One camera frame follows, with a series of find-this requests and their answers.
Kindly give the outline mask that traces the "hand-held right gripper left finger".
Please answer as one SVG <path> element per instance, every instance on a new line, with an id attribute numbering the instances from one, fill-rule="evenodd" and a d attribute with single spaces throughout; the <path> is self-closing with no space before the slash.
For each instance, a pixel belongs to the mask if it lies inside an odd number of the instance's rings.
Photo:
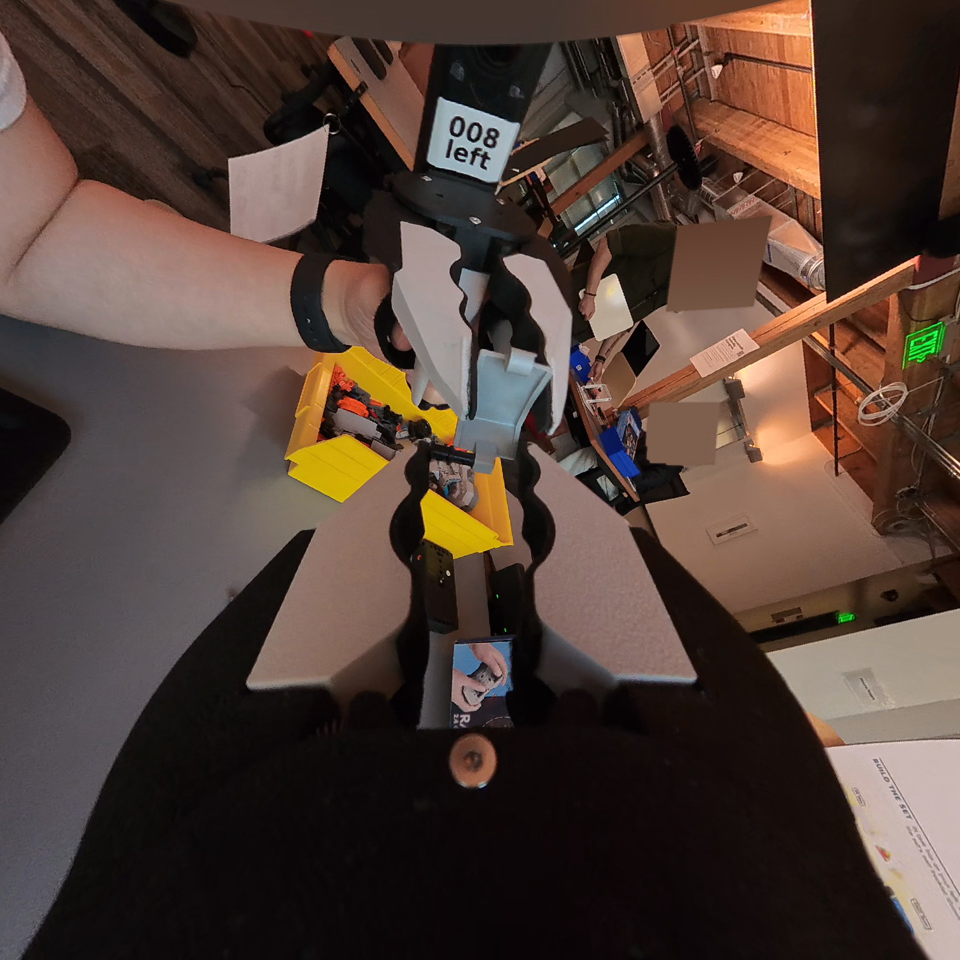
<path id="1" fill-rule="evenodd" d="M 250 691 L 362 692 L 420 724 L 429 659 L 423 577 L 429 449 L 398 453 L 314 531 L 247 678 Z"/>

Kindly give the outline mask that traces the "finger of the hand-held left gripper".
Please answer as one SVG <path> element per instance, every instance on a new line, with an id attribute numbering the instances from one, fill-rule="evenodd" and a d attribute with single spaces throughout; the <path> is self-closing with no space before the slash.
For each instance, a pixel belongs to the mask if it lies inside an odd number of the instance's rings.
<path id="1" fill-rule="evenodd" d="M 571 310 L 568 297 L 561 290 L 546 260 L 524 253 L 513 253 L 501 259 L 513 285 L 509 304 L 503 310 L 510 325 L 509 345 L 498 345 L 504 354 L 506 372 L 530 379 L 534 367 L 549 370 L 549 383 L 543 384 L 537 399 L 548 388 L 548 400 L 538 429 L 552 434 L 559 426 L 566 404 L 570 377 Z M 521 325 L 533 327 L 534 346 L 513 342 Z"/>
<path id="2" fill-rule="evenodd" d="M 461 247 L 429 226 L 406 221 L 400 243 L 391 308 L 415 356 L 412 401 L 420 404 L 430 385 L 463 418 L 470 408 L 473 332 L 464 318 L 466 296 L 451 276 Z"/>

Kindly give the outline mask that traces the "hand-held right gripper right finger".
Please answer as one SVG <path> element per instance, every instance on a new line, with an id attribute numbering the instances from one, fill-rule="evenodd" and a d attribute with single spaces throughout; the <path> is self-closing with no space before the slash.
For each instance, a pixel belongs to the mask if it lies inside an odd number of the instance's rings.
<path id="1" fill-rule="evenodd" d="M 571 690 L 690 687 L 697 672 L 634 529 L 537 446 L 517 450 L 530 553 L 515 636 L 515 697 L 549 707 Z"/>

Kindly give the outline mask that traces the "grey curved building panel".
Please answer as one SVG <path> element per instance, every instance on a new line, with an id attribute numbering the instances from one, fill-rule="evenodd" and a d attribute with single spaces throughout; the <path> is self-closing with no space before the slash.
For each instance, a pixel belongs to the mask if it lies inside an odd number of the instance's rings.
<path id="1" fill-rule="evenodd" d="M 475 411 L 459 418 L 454 445 L 473 452 L 476 474 L 491 474 L 498 460 L 516 457 L 523 423 L 552 373 L 529 351 L 480 349 L 475 374 Z"/>

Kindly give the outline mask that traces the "person's left forearm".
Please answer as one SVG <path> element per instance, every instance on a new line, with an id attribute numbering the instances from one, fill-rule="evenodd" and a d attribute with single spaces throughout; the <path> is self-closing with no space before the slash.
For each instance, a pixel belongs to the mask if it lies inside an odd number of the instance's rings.
<path id="1" fill-rule="evenodd" d="M 296 253 L 79 178 L 37 105 L 1 135 L 3 316 L 137 347 L 297 347 Z"/>

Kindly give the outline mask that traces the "grey desk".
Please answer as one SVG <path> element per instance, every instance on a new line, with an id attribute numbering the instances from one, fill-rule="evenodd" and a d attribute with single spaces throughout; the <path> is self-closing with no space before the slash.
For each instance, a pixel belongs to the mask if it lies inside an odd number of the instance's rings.
<path id="1" fill-rule="evenodd" d="M 71 431 L 2 524 L 1 951 L 19 958 L 162 679 L 339 505 L 286 472 L 304 347 L 138 348 L 3 317 L 1 363 Z"/>

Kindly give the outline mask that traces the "person's left hand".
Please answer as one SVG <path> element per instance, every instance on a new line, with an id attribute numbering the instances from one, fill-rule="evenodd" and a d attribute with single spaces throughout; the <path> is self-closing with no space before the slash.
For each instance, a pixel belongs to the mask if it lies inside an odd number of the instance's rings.
<path id="1" fill-rule="evenodd" d="M 321 309 L 331 335 L 341 344 L 362 347 L 389 363 L 375 329 L 381 303 L 392 291 L 390 270 L 378 263 L 332 261 L 323 276 Z"/>

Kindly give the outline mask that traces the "white tablet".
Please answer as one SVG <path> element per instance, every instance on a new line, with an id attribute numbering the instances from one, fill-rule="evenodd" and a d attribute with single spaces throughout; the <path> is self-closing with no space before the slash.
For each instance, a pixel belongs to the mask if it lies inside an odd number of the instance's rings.
<path id="1" fill-rule="evenodd" d="M 633 328 L 632 312 L 616 274 L 601 279 L 594 295 L 594 312 L 588 322 L 593 338 L 598 342 Z"/>

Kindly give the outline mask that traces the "black monitor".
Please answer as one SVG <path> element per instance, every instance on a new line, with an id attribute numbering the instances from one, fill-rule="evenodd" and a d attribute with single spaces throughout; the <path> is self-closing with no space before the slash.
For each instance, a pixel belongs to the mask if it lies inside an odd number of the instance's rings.
<path id="1" fill-rule="evenodd" d="M 660 349 L 660 342 L 645 321 L 637 323 L 620 348 L 635 378 L 638 378 Z"/>

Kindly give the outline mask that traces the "black device with green light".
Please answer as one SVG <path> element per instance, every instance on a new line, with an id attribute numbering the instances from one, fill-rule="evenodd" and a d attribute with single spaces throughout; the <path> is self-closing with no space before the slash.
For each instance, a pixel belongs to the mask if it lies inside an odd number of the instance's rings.
<path id="1" fill-rule="evenodd" d="M 525 609 L 526 568 L 515 562 L 493 570 L 488 576 L 487 614 L 490 635 L 514 637 L 522 631 Z"/>

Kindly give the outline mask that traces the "black battery box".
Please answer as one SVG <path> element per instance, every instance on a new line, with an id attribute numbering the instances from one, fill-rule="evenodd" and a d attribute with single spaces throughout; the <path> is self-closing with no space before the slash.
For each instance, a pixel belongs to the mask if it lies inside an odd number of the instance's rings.
<path id="1" fill-rule="evenodd" d="M 433 634 L 449 635 L 459 628 L 453 554 L 423 539 L 412 556 L 413 570 L 422 586 L 427 625 Z"/>

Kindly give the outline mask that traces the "black wristband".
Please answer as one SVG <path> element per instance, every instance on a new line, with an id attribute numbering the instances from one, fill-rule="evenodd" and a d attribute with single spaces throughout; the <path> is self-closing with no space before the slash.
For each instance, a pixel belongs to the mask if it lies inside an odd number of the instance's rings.
<path id="1" fill-rule="evenodd" d="M 327 253 L 306 253 L 291 277 L 290 306 L 296 331 L 307 348 L 321 354 L 344 354 L 352 348 L 334 335 L 323 307 L 326 273 L 335 261 Z"/>

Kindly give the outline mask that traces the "pile of building parts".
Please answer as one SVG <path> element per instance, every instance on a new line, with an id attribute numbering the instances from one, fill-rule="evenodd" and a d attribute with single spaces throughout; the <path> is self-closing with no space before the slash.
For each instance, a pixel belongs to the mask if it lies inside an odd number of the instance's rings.
<path id="1" fill-rule="evenodd" d="M 354 438 L 382 460 L 390 462 L 418 442 L 438 449 L 440 437 L 429 420 L 405 417 L 388 404 L 375 400 L 342 366 L 334 365 L 327 399 L 318 428 L 320 440 Z M 428 468 L 429 489 L 454 507 L 471 514 L 479 503 L 474 468 L 457 459 L 434 457 Z"/>

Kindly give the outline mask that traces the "yellow parts bin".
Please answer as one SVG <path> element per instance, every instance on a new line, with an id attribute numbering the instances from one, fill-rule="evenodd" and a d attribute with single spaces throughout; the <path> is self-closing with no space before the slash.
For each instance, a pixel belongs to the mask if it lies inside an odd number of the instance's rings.
<path id="1" fill-rule="evenodd" d="M 288 473 L 294 479 L 329 498 L 345 502 L 388 464 L 357 438 L 320 438 L 323 414 L 337 370 L 367 391 L 374 401 L 390 406 L 404 418 L 423 416 L 438 438 L 452 440 L 457 426 L 456 414 L 418 410 L 411 403 L 411 393 L 401 371 L 379 361 L 360 346 L 340 354 L 317 353 L 296 405 L 293 432 L 285 455 Z M 472 511 L 462 510 L 432 490 L 421 500 L 426 538 L 451 552 L 455 559 L 514 543 L 501 463 L 490 474 L 475 477 L 474 491 L 477 503 Z"/>

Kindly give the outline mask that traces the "blue robot kit box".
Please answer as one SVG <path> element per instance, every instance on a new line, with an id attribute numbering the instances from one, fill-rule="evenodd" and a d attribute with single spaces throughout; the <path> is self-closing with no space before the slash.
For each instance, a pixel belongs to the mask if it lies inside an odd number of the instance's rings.
<path id="1" fill-rule="evenodd" d="M 513 638 L 458 641 L 452 648 L 449 726 L 453 730 L 512 728 Z"/>

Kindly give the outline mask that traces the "paper notice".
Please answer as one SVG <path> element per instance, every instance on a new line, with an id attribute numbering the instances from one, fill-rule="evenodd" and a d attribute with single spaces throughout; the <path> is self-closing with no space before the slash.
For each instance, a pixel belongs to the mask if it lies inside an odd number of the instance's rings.
<path id="1" fill-rule="evenodd" d="M 700 378 L 707 378 L 756 352 L 759 348 L 757 341 L 741 328 L 694 354 L 689 363 Z"/>

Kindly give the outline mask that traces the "black floor lamp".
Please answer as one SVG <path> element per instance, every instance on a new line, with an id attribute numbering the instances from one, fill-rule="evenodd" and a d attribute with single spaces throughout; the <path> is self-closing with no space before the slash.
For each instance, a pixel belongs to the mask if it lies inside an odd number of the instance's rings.
<path id="1" fill-rule="evenodd" d="M 679 181 L 688 190 L 699 190 L 703 182 L 700 161 L 684 128 L 680 125 L 670 126 L 666 130 L 665 142 L 673 172 Z"/>

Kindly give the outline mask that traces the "black keyboard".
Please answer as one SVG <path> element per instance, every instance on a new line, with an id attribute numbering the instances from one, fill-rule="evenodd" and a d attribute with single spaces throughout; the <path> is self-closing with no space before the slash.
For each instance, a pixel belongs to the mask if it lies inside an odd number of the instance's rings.
<path id="1" fill-rule="evenodd" d="M 1 522 L 64 454 L 71 430 L 59 415 L 1 389 Z"/>

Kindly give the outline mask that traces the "large green exit sign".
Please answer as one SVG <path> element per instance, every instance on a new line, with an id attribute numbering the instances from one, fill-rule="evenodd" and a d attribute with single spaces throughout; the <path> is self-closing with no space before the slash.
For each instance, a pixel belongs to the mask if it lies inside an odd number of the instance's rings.
<path id="1" fill-rule="evenodd" d="M 947 323 L 938 319 L 908 332 L 904 337 L 901 368 L 908 369 L 939 357 L 944 348 Z"/>

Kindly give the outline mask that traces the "white printed instruction sheet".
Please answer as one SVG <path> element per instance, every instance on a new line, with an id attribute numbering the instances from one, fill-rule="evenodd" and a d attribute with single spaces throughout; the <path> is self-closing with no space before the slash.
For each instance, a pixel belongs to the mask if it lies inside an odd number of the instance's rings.
<path id="1" fill-rule="evenodd" d="M 826 755 L 886 894 L 927 958 L 959 957 L 959 741 L 834 746 Z"/>

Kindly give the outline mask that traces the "dark flat panel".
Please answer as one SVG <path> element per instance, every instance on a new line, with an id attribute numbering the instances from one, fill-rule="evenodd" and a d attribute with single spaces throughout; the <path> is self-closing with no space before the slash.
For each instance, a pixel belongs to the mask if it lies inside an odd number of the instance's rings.
<path id="1" fill-rule="evenodd" d="M 814 1 L 825 294 L 922 254 L 958 255 L 941 203 L 959 71 L 957 1 Z"/>

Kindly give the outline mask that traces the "white shirt sleeve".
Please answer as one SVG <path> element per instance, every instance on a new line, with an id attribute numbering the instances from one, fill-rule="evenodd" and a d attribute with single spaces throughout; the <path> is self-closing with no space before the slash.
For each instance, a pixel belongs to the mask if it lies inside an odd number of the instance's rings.
<path id="1" fill-rule="evenodd" d="M 0 131 L 5 132 L 16 124 L 24 114 L 28 93 L 18 60 L 3 33 L 0 35 L 0 55 Z"/>

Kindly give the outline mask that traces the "silver air duct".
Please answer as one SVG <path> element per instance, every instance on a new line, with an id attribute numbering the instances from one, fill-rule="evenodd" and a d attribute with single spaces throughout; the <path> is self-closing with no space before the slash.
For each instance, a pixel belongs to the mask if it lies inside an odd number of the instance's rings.
<path id="1" fill-rule="evenodd" d="M 677 227 L 668 310 L 749 306 L 763 265 L 825 289 L 823 247 L 796 219 L 738 186 L 706 205 L 712 220 Z"/>

